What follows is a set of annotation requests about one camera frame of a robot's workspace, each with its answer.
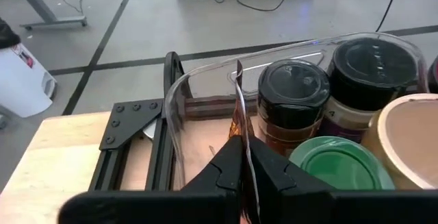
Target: jar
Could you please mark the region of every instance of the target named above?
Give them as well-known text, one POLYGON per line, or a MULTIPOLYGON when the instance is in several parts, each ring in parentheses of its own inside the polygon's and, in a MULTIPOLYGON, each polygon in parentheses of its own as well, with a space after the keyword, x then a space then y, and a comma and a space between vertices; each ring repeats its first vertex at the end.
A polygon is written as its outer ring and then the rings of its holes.
POLYGON ((322 69, 302 60, 279 60, 267 66, 259 78, 257 99, 262 140, 289 156, 315 136, 330 97, 328 82, 322 69))
POLYGON ((336 48, 328 74, 332 97, 318 135, 360 142, 373 113, 415 82, 417 65, 392 42, 360 38, 336 48))
POLYGON ((321 136, 304 142, 289 161, 340 190, 394 190, 387 171, 366 148, 346 138, 321 136))
POLYGON ((427 73, 427 82, 431 93, 438 93, 438 57, 430 66, 427 73))
POLYGON ((370 121, 362 145, 385 166, 397 188, 438 188, 438 94, 400 97, 370 121))

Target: green lid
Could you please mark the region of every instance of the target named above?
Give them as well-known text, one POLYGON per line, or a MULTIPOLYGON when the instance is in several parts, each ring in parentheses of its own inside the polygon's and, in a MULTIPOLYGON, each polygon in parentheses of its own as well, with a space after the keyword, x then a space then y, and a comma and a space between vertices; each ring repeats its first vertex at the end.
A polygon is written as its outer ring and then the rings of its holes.
POLYGON ((382 164, 361 145, 332 136, 299 145, 289 160, 309 174, 342 190, 389 190, 394 184, 382 164))

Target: plastic bin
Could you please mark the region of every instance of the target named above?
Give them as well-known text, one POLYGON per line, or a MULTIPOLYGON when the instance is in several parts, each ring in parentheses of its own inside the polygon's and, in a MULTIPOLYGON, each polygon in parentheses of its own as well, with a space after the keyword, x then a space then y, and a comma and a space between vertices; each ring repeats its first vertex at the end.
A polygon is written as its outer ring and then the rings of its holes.
POLYGON ((345 42, 360 38, 391 42, 404 49, 415 61, 415 79, 406 83, 406 89, 428 92, 425 63, 420 50, 401 38, 380 33, 348 34, 311 40, 194 69, 172 85, 165 100, 166 118, 176 153, 174 189, 180 189, 195 177, 227 141, 235 107, 234 79, 237 60, 244 67, 242 90, 247 110, 252 116, 255 135, 263 140, 263 134, 257 129, 257 87, 259 76, 265 67, 277 60, 301 59, 319 66, 330 75, 332 69, 329 67, 332 66, 336 49, 345 42))

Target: white trash can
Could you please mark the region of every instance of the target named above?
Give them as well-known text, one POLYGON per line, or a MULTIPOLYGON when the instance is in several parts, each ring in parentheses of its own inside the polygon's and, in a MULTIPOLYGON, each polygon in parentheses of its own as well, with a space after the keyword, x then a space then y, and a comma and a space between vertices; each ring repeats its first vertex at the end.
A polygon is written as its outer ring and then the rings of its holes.
POLYGON ((20 43, 0 49, 0 105, 20 117, 46 110, 56 80, 20 43))

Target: purple label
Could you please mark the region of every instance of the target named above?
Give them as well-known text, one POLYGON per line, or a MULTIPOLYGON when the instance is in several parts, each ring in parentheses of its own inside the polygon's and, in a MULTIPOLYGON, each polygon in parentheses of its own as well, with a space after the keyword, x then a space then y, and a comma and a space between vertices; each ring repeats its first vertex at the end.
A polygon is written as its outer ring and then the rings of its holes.
POLYGON ((323 118, 317 136, 339 136, 360 143, 363 132, 363 129, 348 129, 340 127, 330 119, 323 118))

